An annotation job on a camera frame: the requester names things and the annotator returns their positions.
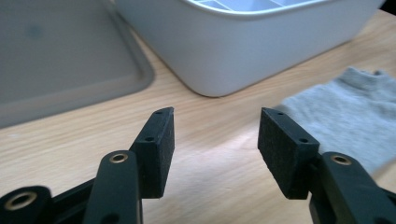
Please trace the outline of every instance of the white container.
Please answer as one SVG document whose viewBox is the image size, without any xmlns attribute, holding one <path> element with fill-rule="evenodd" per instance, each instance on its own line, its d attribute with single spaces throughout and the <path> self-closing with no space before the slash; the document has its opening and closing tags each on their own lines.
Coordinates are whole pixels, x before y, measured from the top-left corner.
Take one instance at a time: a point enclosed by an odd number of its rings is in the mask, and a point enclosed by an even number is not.
<svg viewBox="0 0 396 224">
<path fill-rule="evenodd" d="M 383 0 L 116 0 L 179 78 L 223 96 L 356 35 Z"/>
</svg>

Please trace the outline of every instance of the gray tray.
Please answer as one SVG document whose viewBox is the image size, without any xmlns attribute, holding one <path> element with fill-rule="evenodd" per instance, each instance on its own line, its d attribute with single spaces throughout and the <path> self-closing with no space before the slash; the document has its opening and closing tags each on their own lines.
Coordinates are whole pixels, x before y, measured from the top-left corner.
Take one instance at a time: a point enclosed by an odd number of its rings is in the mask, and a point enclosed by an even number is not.
<svg viewBox="0 0 396 224">
<path fill-rule="evenodd" d="M 141 91 L 153 71 L 113 5 L 0 0 L 0 128 Z"/>
</svg>

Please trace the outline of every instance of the gray fabric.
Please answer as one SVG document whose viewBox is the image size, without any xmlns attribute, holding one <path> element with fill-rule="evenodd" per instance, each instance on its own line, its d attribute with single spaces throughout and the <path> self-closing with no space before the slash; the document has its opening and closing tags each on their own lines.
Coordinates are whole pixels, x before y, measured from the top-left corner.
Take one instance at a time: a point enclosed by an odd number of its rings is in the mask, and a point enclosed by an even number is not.
<svg viewBox="0 0 396 224">
<path fill-rule="evenodd" d="M 349 67 L 344 74 L 285 99 L 287 113 L 319 142 L 358 160 L 372 174 L 396 158 L 396 79 Z"/>
</svg>

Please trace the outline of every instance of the wooden table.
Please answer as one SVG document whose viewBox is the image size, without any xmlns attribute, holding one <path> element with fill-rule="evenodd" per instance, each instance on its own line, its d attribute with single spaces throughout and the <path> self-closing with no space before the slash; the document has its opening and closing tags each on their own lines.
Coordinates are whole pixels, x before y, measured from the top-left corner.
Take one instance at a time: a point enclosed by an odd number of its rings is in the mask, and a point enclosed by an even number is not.
<svg viewBox="0 0 396 224">
<path fill-rule="evenodd" d="M 396 77 L 396 17 L 381 11 L 352 41 L 220 98 L 190 91 L 141 45 L 156 73 L 147 89 L 0 130 L 0 195 L 32 185 L 57 195 L 93 178 L 102 157 L 128 148 L 153 111 L 173 106 L 177 146 L 164 197 L 143 201 L 145 223 L 310 223 L 308 201 L 283 197 L 257 149 L 261 107 L 350 65 Z M 375 180 L 396 191 L 396 164 Z"/>
</svg>

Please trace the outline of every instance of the black plastic bracket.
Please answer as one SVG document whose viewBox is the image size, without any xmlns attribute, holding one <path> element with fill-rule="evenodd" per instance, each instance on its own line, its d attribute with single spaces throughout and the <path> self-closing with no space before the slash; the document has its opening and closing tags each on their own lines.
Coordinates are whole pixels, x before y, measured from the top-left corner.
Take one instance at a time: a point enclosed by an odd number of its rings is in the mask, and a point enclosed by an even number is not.
<svg viewBox="0 0 396 224">
<path fill-rule="evenodd" d="M 130 150 L 104 156 L 95 179 L 53 198 L 40 186 L 0 198 L 0 223 L 143 223 L 141 199 L 163 196 L 174 150 L 174 108 L 167 107 L 152 113 Z"/>
<path fill-rule="evenodd" d="M 319 142 L 288 115 L 262 109 L 258 148 L 288 199 L 310 201 L 314 223 L 396 223 L 395 194 L 381 189 L 358 161 L 318 154 Z"/>
</svg>

